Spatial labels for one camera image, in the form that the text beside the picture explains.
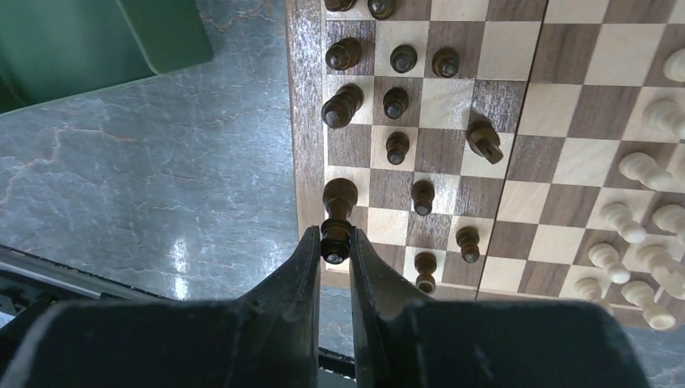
dark brown chess piece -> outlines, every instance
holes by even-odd
[[[499,135],[487,120],[474,121],[466,129],[466,140],[476,155],[485,158],[490,164],[502,160],[502,150],[499,149]]]
[[[433,211],[435,187],[427,180],[419,180],[411,188],[411,198],[414,200],[414,211],[419,216],[427,216]]]
[[[321,224],[321,256],[327,263],[340,264],[350,257],[350,230],[347,220],[357,205],[357,187],[344,178],[332,179],[323,188],[323,205],[328,219]]]
[[[459,54],[452,48],[445,47],[433,56],[433,73],[438,77],[452,78],[459,72]]]
[[[401,87],[390,89],[383,97],[383,111],[389,119],[399,119],[409,107],[409,95]]]
[[[409,152],[409,137],[403,132],[393,132],[385,142],[385,149],[388,151],[388,162],[394,166],[400,165]]]
[[[438,260],[430,252],[421,252],[414,257],[414,268],[418,272],[416,287],[431,295],[435,292],[435,278],[433,273],[438,269]]]
[[[416,66],[418,54],[413,47],[408,44],[397,46],[390,54],[390,66],[399,74],[406,73]]]
[[[386,20],[396,9],[397,0],[368,0],[368,11],[376,20]]]
[[[331,12],[344,12],[350,10],[357,0],[324,0],[326,9]]]
[[[478,243],[478,229],[473,226],[465,226],[456,232],[456,245],[461,249],[461,258],[467,263],[475,263],[481,257]]]
[[[364,93],[354,84],[341,87],[321,108],[321,119],[332,129],[350,124],[352,117],[361,108]]]
[[[333,70],[347,70],[362,59],[362,44],[356,38],[345,38],[326,51],[326,64]]]

wooden chessboard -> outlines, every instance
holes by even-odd
[[[655,98],[685,106],[682,83],[661,74],[667,55],[685,48],[684,0],[426,0],[400,1],[390,19],[375,21],[364,0],[348,12],[326,11],[322,0],[290,0],[293,153],[300,233],[320,225],[323,185],[355,182],[353,225],[376,251],[414,281],[414,256],[438,258],[434,297],[452,300],[574,298],[573,284],[601,279],[616,317],[644,326],[638,309],[586,257],[594,243],[612,244],[634,279],[655,285],[629,246],[597,212],[624,201],[648,230],[645,244],[663,243],[677,258],[685,247],[649,219],[659,205],[685,205],[685,183],[656,193],[617,171],[620,157],[644,152],[669,171],[685,148],[669,134],[645,132],[641,111]],[[324,53],[354,36],[364,57],[340,72]],[[392,50],[412,45],[418,64],[406,74],[389,65]],[[460,54],[456,77],[438,78],[431,58],[443,46]],[[321,105],[342,85],[364,91],[352,124],[328,129]],[[399,120],[382,111],[387,90],[401,86],[410,107]],[[479,115],[493,121],[504,159],[490,165],[465,141]],[[385,158],[385,139],[402,131],[410,151],[399,166]],[[412,211],[413,182],[435,185],[433,213]],[[465,263],[455,233],[476,226],[483,256]],[[347,263],[325,265],[324,285],[349,287]],[[658,292],[660,304],[685,319],[685,302]]]

white chess piece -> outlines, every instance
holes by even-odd
[[[602,242],[593,245],[587,252],[592,264],[604,268],[611,282],[622,285],[630,280],[630,271],[619,260],[619,252],[609,244]]]
[[[685,139],[685,112],[673,101],[651,103],[645,108],[642,120],[648,128],[668,131]]]
[[[673,183],[670,172],[659,166],[651,156],[642,152],[624,156],[619,163],[619,171],[626,178],[638,180],[652,190],[664,191]]]
[[[652,221],[659,229],[675,233],[681,244],[685,244],[685,209],[679,205],[666,205],[652,214]]]
[[[654,290],[642,280],[626,283],[621,287],[625,300],[642,309],[645,321],[655,330],[668,330],[675,325],[675,317],[654,302]]]
[[[574,289],[582,300],[601,306],[609,315],[614,314],[614,309],[609,305],[609,302],[602,297],[602,286],[599,285],[597,280],[592,279],[591,277],[581,279],[576,282]]]
[[[616,228],[616,231],[625,241],[631,244],[645,241],[647,232],[645,228],[632,219],[632,213],[628,206],[617,202],[606,205],[602,208],[600,216],[607,224]]]
[[[637,262],[649,269],[649,273],[672,297],[685,300],[685,265],[675,261],[664,247],[650,245],[636,254]]]
[[[664,75],[666,78],[685,82],[685,48],[672,53],[664,63]]]

green tray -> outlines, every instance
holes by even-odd
[[[213,55],[193,0],[0,0],[0,114]]]

chess piece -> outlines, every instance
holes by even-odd
[[[645,228],[632,219],[632,213],[628,206],[615,202],[602,208],[599,215],[610,226],[616,228],[625,241],[638,244],[645,241],[647,232]]]
[[[685,82],[685,48],[672,53],[664,63],[664,75],[666,78]]]
[[[637,180],[646,187],[664,191],[673,183],[670,172],[663,169],[648,154],[635,152],[624,156],[619,163],[619,171],[630,180]]]
[[[504,156],[499,149],[499,135],[488,121],[479,120],[471,123],[466,129],[466,140],[471,151],[485,158],[490,164],[499,162]]]
[[[390,54],[390,65],[399,74],[404,74],[416,66],[416,61],[418,60],[418,54],[413,47],[403,44],[402,46],[397,46],[396,49]]]
[[[350,10],[357,0],[324,0],[326,9],[331,12],[344,12]]]
[[[685,112],[673,101],[651,103],[645,109],[642,120],[647,128],[667,131],[685,139]]]
[[[475,263],[481,257],[481,251],[478,248],[480,241],[478,229],[473,226],[465,226],[456,232],[456,245],[461,249],[461,258],[466,263]]]
[[[661,230],[675,233],[681,244],[685,244],[685,209],[679,205],[666,205],[652,214],[652,221]]]
[[[393,132],[385,142],[385,149],[388,151],[388,162],[394,166],[400,165],[409,152],[409,137],[403,132]]]
[[[650,245],[640,249],[636,258],[638,263],[649,269],[664,291],[685,300],[685,265],[675,261],[666,248]]]
[[[332,179],[323,188],[323,205],[328,219],[321,224],[321,256],[330,264],[350,257],[350,229],[347,220],[357,205],[357,187],[344,178]]]
[[[342,128],[350,124],[363,102],[364,93],[359,86],[348,83],[323,104],[321,119],[332,129]]]
[[[621,294],[625,300],[640,307],[645,321],[654,330],[668,330],[675,326],[675,317],[656,302],[654,290],[642,280],[626,283],[621,287]]]
[[[459,72],[459,64],[459,54],[453,48],[441,48],[433,56],[433,73],[438,77],[452,78]]]
[[[326,65],[333,70],[347,70],[362,59],[362,44],[356,38],[345,38],[326,51]]]
[[[368,0],[368,12],[376,20],[386,20],[395,13],[397,0]]]
[[[606,299],[602,297],[602,286],[595,279],[587,277],[576,282],[574,285],[576,294],[583,300],[594,303],[605,309],[609,315],[614,314],[614,309]]]
[[[435,292],[435,279],[433,272],[438,269],[438,260],[430,252],[421,252],[414,257],[414,268],[418,272],[416,287],[424,293],[431,295]]]
[[[390,89],[383,97],[383,111],[389,119],[399,119],[408,106],[409,95],[401,87]]]
[[[611,245],[605,242],[595,244],[588,250],[587,256],[594,266],[604,268],[611,282],[622,285],[630,280],[630,271],[620,262],[619,252]]]
[[[414,211],[419,216],[427,216],[433,211],[435,187],[427,180],[419,180],[411,188],[411,198],[414,200]]]

